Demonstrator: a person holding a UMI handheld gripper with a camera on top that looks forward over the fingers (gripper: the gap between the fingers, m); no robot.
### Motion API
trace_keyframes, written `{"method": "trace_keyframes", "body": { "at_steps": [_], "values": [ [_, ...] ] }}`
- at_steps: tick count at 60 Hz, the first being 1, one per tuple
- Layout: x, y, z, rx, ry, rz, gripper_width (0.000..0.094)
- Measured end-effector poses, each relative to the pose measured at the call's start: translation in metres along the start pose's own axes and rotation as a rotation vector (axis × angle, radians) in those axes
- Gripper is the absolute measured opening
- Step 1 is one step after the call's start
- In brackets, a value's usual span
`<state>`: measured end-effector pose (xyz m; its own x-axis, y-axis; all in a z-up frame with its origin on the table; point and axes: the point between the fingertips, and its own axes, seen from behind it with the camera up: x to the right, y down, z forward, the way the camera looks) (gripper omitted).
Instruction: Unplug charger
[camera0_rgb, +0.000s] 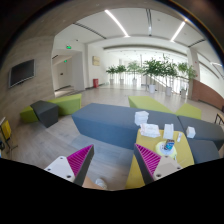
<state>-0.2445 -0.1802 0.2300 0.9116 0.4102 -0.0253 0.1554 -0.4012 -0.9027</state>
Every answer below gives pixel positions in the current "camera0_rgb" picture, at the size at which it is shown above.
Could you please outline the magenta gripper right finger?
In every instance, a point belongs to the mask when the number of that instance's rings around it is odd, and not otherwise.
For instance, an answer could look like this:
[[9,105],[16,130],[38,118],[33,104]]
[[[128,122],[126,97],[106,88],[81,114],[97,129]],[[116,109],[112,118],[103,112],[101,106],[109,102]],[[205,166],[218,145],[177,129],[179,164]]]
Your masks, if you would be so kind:
[[177,161],[170,156],[160,156],[139,144],[134,145],[134,155],[145,184],[160,180],[182,169]]

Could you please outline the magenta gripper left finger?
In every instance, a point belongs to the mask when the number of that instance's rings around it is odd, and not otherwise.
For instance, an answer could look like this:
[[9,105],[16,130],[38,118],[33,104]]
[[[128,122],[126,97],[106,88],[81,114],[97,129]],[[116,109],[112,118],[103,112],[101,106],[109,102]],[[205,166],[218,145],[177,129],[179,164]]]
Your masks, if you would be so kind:
[[86,146],[68,157],[59,156],[45,171],[82,186],[94,155],[94,145]]

